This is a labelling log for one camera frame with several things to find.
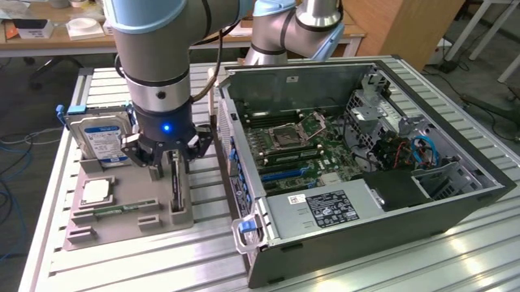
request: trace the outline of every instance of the blue latch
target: blue latch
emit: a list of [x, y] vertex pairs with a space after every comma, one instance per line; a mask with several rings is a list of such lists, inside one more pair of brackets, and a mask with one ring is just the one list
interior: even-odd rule
[[244, 221], [238, 224], [238, 231], [244, 234], [256, 230], [256, 224], [254, 221]]
[[63, 105], [57, 105], [56, 106], [56, 117], [60, 121], [60, 123], [63, 124], [63, 126], [65, 126], [67, 130], [68, 130], [68, 126], [67, 126], [67, 122], [65, 122], [65, 116], [63, 115], [63, 109], [65, 107]]
[[67, 114], [84, 114], [87, 112], [85, 105], [72, 105], [68, 107]]

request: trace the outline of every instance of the barcode sticker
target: barcode sticker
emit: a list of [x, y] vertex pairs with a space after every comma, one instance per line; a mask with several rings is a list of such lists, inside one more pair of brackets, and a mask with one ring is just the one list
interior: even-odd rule
[[290, 204], [298, 204], [306, 201], [306, 194], [300, 193], [299, 195], [288, 196], [288, 203]]

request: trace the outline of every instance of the aluminum table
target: aluminum table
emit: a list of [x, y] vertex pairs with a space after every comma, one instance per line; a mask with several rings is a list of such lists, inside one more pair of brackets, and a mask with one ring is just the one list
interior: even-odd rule
[[[510, 179], [518, 182], [520, 157], [402, 60], [389, 56], [382, 56], [381, 60]], [[191, 65], [192, 94], [206, 85], [211, 66], [214, 64]], [[128, 98], [125, 82], [113, 69], [81, 71], [72, 105], [117, 105]], [[406, 114], [417, 111], [405, 97], [395, 94], [393, 99]], [[194, 105], [195, 123], [208, 121], [206, 101], [207, 97]], [[191, 229], [67, 252], [61, 249], [63, 227], [69, 217], [79, 158], [76, 143], [69, 132], [64, 131], [20, 291], [251, 291], [242, 256], [232, 242], [231, 217], [214, 148], [204, 159], [191, 163], [195, 216]], [[516, 188], [444, 234], [254, 291], [517, 290], [518, 226], [520, 189]]]

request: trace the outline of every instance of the red cable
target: red cable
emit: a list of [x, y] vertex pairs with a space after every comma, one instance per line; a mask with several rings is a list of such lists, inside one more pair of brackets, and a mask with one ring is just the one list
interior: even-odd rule
[[399, 152], [401, 152], [401, 147], [402, 147], [403, 145], [406, 145], [406, 142], [401, 142], [401, 144], [398, 145], [397, 154], [395, 154], [395, 162], [394, 162], [394, 164], [393, 164], [393, 168], [397, 167], [398, 154], [399, 154]]

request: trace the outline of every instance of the blue pcie slot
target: blue pcie slot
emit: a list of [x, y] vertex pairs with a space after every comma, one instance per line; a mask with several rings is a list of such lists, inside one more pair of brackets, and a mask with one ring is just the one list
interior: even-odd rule
[[262, 176], [260, 180], [263, 182], [267, 182], [267, 181], [275, 181], [278, 179], [294, 178], [296, 176], [304, 175], [307, 169], [308, 169], [308, 167], [303, 167], [302, 169], [295, 169], [295, 170], [290, 170], [287, 172], [275, 173], [271, 175], [264, 175], [264, 176]]

